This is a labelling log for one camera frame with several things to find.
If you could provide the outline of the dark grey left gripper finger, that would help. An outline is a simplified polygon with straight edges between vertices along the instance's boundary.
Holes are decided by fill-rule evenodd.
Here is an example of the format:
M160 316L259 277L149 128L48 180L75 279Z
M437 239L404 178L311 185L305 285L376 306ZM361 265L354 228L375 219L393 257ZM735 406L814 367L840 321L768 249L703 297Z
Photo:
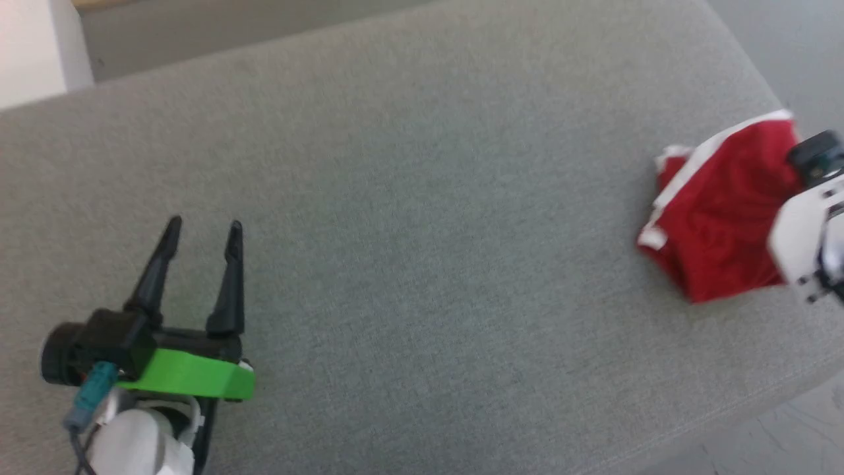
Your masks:
M224 246L224 268L214 309L206 321L206 334L243 334L245 331L245 268L243 226L233 220Z
M147 316L152 325L161 325L163 315L161 303L165 292L169 264L177 254L180 241L182 218L172 216L162 232L156 248L148 259L141 276L123 310L140 312Z

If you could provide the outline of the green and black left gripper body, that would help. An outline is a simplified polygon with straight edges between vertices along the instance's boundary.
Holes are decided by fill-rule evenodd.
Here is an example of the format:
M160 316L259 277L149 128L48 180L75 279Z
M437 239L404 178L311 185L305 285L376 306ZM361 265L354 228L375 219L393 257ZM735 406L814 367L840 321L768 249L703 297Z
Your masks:
M219 402L244 402L254 395L256 375L243 357L242 333L163 329L156 334L158 348L144 375L138 381L119 381L119 387L144 398L186 396L198 404L202 421L189 444L195 462L208 460Z

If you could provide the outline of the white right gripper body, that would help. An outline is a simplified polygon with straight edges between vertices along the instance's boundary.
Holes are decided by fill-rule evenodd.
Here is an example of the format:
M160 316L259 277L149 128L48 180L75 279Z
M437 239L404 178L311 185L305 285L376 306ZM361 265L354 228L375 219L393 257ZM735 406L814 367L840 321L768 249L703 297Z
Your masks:
M793 198L777 213L768 249L800 301L843 300L843 177L837 175Z

